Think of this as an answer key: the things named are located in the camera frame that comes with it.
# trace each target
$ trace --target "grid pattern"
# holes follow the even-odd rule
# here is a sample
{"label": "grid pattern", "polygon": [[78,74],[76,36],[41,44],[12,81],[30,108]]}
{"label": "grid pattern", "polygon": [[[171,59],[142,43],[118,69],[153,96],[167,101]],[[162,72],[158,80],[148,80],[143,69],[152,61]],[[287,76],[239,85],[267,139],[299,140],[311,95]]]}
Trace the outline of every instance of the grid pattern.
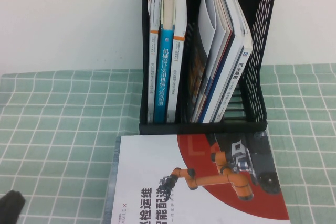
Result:
{"label": "grid pattern", "polygon": [[[336,219],[336,64],[263,66],[268,134],[291,222]],[[117,135],[138,134],[142,70],[0,79],[0,195],[19,223],[99,224]]]}
{"label": "grid pattern", "polygon": [[6,74],[0,80],[0,195],[19,223],[101,223],[117,135],[138,134],[142,70]]}
{"label": "grid pattern", "polygon": [[268,134],[292,223],[335,223],[336,64],[263,66]]}

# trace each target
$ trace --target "black plastic magazine rack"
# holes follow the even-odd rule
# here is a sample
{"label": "black plastic magazine rack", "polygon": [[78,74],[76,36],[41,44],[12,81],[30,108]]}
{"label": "black plastic magazine rack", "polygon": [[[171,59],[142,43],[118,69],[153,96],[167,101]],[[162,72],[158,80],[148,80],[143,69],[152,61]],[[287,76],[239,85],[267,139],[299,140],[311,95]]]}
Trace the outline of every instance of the black plastic magazine rack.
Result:
{"label": "black plastic magazine rack", "polygon": [[[197,25],[200,1],[201,0],[187,0],[188,26],[183,53],[181,80],[186,80],[186,69],[194,36],[193,31]],[[183,108],[186,107],[187,95],[185,90],[187,90],[187,88],[186,81],[180,81],[176,122],[147,124],[149,15],[147,0],[142,0],[143,88],[139,124],[141,135],[256,132],[266,129],[267,115],[260,86],[260,68],[265,51],[274,0],[238,1],[252,33],[253,51],[239,80],[237,92],[233,95],[226,112],[238,112],[241,113],[241,115],[224,116],[223,120],[219,123],[184,123]]]}

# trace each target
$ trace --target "book title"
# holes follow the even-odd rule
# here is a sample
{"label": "book title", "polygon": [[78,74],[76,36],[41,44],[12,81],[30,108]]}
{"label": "book title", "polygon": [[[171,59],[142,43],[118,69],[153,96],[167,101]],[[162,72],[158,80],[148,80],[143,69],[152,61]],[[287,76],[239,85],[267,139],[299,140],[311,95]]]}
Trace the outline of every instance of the book title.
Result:
{"label": "book title", "polygon": [[158,102],[159,106],[163,106],[163,102],[164,102],[168,57],[169,57],[169,50],[167,48],[164,48],[163,54],[162,54],[162,64],[161,64],[160,91],[159,91],[159,102]]}
{"label": "book title", "polygon": [[[141,202],[140,202],[140,222],[139,224],[167,224],[168,220],[168,200],[170,200],[170,212],[171,217],[174,217],[174,196],[171,194],[170,198],[167,198],[164,190],[158,188],[156,190],[156,202],[152,206],[152,189],[143,188],[141,190]],[[155,216],[152,216],[152,208],[155,210]]]}
{"label": "book title", "polygon": [[223,104],[226,104],[227,103],[227,100],[229,98],[229,96],[231,95],[231,93],[233,93],[233,90],[234,90],[234,87],[235,87],[235,84],[236,82],[238,81],[239,79],[239,76],[242,72],[242,70],[244,69],[244,64],[243,63],[239,63],[237,68],[235,69],[235,73],[232,77],[232,82],[229,84],[229,88],[228,88],[228,91],[226,92],[226,96],[224,98],[224,101],[223,101]]}

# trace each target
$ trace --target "book cover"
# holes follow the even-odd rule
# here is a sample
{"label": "book cover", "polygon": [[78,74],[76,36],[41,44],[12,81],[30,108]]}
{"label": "book cover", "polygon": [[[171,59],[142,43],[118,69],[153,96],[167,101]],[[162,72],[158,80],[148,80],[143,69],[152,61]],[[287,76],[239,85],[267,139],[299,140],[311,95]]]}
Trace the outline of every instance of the book cover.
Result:
{"label": "book cover", "polygon": [[162,0],[160,51],[157,67],[154,123],[164,123],[166,119],[167,89],[172,61],[176,0]]}
{"label": "book cover", "polygon": [[265,131],[123,136],[116,152],[111,224],[290,224]]}

